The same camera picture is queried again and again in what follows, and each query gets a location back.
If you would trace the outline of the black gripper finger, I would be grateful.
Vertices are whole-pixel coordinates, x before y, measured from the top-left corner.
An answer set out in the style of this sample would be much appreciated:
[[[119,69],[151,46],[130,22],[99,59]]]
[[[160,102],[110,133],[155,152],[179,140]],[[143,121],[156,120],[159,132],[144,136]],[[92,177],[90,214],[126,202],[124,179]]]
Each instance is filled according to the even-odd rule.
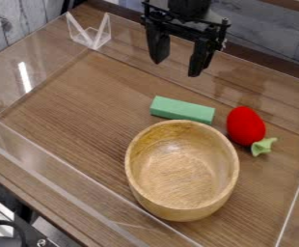
[[[195,41],[194,53],[190,59],[190,77],[198,77],[202,74],[203,70],[208,67],[214,51],[214,44],[208,39],[199,38]]]
[[[170,35],[159,25],[146,23],[146,35],[150,57],[158,65],[170,55]]]

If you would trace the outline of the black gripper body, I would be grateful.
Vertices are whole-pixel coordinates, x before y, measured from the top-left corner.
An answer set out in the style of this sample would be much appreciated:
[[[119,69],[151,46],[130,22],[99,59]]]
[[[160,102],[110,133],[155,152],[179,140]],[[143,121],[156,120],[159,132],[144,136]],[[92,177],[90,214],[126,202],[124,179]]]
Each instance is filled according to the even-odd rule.
[[[188,41],[208,39],[215,50],[226,47],[231,20],[211,9],[211,0],[143,0],[142,24],[152,22]]]

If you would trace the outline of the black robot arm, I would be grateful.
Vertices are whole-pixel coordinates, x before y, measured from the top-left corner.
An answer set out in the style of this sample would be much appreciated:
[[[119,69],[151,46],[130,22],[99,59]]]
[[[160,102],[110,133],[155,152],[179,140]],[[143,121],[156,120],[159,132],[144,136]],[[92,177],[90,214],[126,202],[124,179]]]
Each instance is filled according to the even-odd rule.
[[[160,7],[154,0],[143,0],[142,25],[150,57],[158,65],[170,55],[170,37],[176,36],[194,43],[188,76],[198,77],[208,68],[214,53],[226,48],[231,20],[216,14],[211,0],[168,0]]]

